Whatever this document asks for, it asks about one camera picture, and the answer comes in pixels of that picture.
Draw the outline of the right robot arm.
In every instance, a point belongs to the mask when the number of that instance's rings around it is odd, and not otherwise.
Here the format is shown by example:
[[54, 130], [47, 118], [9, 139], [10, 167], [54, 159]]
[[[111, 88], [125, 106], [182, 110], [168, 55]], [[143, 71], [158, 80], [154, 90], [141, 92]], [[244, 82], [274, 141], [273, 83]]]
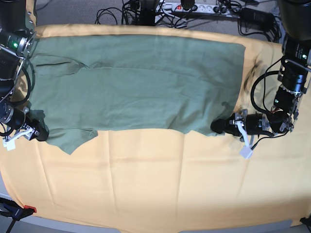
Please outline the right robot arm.
[[[48, 132], [36, 119], [28, 117], [29, 109], [24, 105], [31, 94], [30, 76], [24, 66], [35, 40], [35, 24], [27, 11], [24, 0], [2, 0], [0, 2], [0, 124], [4, 144], [24, 136], [27, 140], [46, 141]], [[12, 101], [17, 80], [23, 73], [27, 81], [27, 94], [22, 100]]]

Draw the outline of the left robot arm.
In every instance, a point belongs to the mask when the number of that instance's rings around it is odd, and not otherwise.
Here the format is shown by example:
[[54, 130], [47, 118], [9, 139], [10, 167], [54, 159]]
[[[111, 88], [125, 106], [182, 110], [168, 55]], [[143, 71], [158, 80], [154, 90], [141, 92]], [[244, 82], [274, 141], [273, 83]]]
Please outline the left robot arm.
[[[283, 56], [280, 69], [266, 70], [257, 78], [250, 91], [252, 106], [257, 111], [249, 114], [246, 109], [227, 119], [212, 122], [211, 130], [217, 134], [229, 133], [246, 139], [257, 135], [260, 139], [277, 138], [294, 129], [300, 100], [307, 92], [307, 76], [311, 71], [311, 2], [309, 0], [278, 1], [280, 16], [286, 31], [282, 43]], [[270, 110], [255, 102], [255, 89], [260, 81], [276, 75], [281, 85]]]

